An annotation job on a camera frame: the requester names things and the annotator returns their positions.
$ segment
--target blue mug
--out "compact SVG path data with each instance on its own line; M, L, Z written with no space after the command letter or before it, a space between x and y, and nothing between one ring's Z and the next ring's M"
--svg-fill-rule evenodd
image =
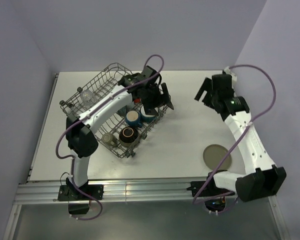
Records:
M135 110L129 111L125 116L125 122L130 127L141 128L143 124L141 122L141 114Z
M146 122L147 124L151 123L154 119L156 118L156 116L153 115L147 115L145 113L144 107L141 108L141 120L143 122Z

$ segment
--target white table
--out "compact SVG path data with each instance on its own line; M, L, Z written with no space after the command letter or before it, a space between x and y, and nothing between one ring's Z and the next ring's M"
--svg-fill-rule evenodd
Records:
M117 158L103 145L90 158L89 179L151 179L205 177L209 172L203 161L203 150L210 144L229 149L235 142L221 117L203 103L194 100L205 77L220 71L163 71L175 110L168 109L148 138L135 150L135 157ZM70 171L70 159L55 156L55 145L65 130L66 115L59 102L67 100L77 87L85 85L98 72L62 72L55 85L53 97L35 153L30 181L58 180ZM60 154L69 154L66 140L60 145ZM232 152L235 173L245 173L238 149Z

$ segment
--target wire basket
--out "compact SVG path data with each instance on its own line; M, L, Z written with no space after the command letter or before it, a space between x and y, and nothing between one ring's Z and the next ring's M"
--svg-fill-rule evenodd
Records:
M117 85L118 81L125 75L132 74L132 72L126 67L122 66L119 63L112 63L107 66L102 72L100 72L97 76L95 76L91 81L89 81L83 87L78 87L77 92L70 97L67 101L61 101L60 106L62 111L66 114L74 114L79 116L81 113L88 110L87 107L84 106L80 92L84 90L90 90L96 99L100 101L105 96L107 96L111 90ZM142 108L142 103L136 103L130 110L140 111ZM98 142L104 145L107 149L109 149L113 154L115 154L118 158L128 158L133 157L135 155L134 149L140 144L141 140L146 139L147 133L151 130L151 128L162 118L162 116L166 113L167 106L164 105L158 108L158 116L150 123L143 123L143 127L138 128L139 136L138 138L129 146L125 147L120 142L116 147L106 145L103 143L102 136L105 133L113 134L117 139L119 138L119 133L123 128L127 127L127 123L125 122L124 117L121 117L119 114L115 113L111 116L97 131L95 137Z

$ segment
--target metal wire rack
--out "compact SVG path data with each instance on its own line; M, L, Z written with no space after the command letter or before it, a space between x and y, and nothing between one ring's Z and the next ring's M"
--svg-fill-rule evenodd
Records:
M118 81L123 76L128 74L132 74L132 72L121 64L110 64L86 85L84 85L83 87L78 87L77 92L67 101L62 100L60 102L62 111L66 115L74 114L76 116L79 116L81 113L88 110L82 103L80 92L84 90L90 90L99 101L111 92L111 90L115 85L117 85ZM140 111L141 108L142 103L139 102L133 106L132 110ZM118 143L116 147L112 147L104 144L101 140L103 134L105 133L111 133L118 139L119 133L122 131L122 129L128 126L124 120L124 117L121 117L116 113L98 129L95 137L98 139L99 143L104 145L118 158L133 157L135 155L134 149L140 144L141 140L146 139L147 133L162 118L162 116L166 113L167 108L168 107L166 105L160 107L158 109L159 116L157 116L151 123L143 123L143 127L138 128L139 136L136 141L134 141L134 143L129 147L125 147L121 143Z

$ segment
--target white wall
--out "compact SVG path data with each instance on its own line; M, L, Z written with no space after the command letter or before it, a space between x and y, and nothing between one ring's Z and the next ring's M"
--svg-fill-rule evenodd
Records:
M17 184L24 182L52 74L12 4L0 0L0 239Z
M266 0L11 0L55 71L166 70L235 63Z
M292 239L300 239L300 0L268 0L237 63L263 67L276 84L273 111L255 124L274 161L287 171L278 198ZM269 83L253 70L237 72L238 93L258 113L270 103Z

